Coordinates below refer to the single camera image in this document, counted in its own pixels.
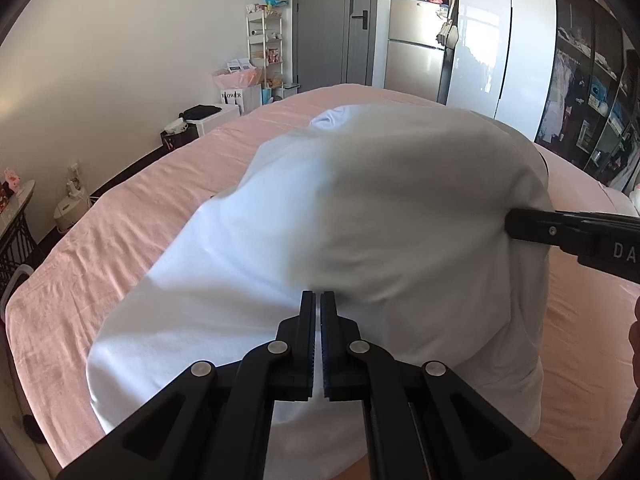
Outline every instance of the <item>glass door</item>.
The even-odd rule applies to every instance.
[[[616,98],[584,171],[605,186],[623,191],[640,161],[640,128],[638,125],[638,54],[627,51]]]
[[[583,170],[622,76],[622,30],[595,0],[556,4],[556,56],[536,142]]]

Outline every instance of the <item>door handle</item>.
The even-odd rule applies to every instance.
[[[362,30],[367,30],[369,28],[369,11],[363,10],[361,16],[352,16],[352,20],[362,20]]]

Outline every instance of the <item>gray door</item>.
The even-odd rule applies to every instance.
[[[376,0],[296,3],[294,78],[300,91],[345,82],[370,84]]]

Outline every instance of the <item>human hand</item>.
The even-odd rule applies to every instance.
[[[636,301],[636,322],[631,325],[629,330],[629,342],[634,349],[633,368],[634,381],[636,386],[640,388],[640,298]],[[626,414],[626,421],[620,431],[620,439],[624,444],[629,438],[631,431],[638,424],[640,418],[640,390],[636,392],[629,412]]]
[[[640,298],[636,301],[636,322],[631,325],[631,330],[629,330],[629,342],[634,349],[634,381],[636,386],[640,388]]]

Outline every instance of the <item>white shelf unit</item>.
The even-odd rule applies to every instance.
[[[269,14],[261,10],[252,12],[246,17],[246,45],[249,59],[252,65],[262,68],[263,88],[269,88],[268,80],[276,75],[283,79],[283,59],[282,59],[282,16],[279,14]],[[269,49],[275,48],[278,51],[278,61],[269,62]],[[271,86],[271,89],[282,89],[282,83]]]

